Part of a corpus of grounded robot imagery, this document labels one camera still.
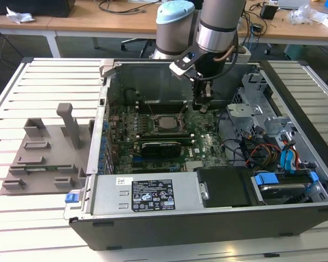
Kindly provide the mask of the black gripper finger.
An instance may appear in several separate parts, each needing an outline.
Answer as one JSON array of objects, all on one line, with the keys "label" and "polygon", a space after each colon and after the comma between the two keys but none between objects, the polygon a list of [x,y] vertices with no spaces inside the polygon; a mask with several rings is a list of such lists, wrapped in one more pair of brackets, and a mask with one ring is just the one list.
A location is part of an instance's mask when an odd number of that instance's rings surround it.
[{"label": "black gripper finger", "polygon": [[213,100],[213,80],[202,80],[202,74],[197,73],[192,84],[193,102],[195,105],[203,105]]}]

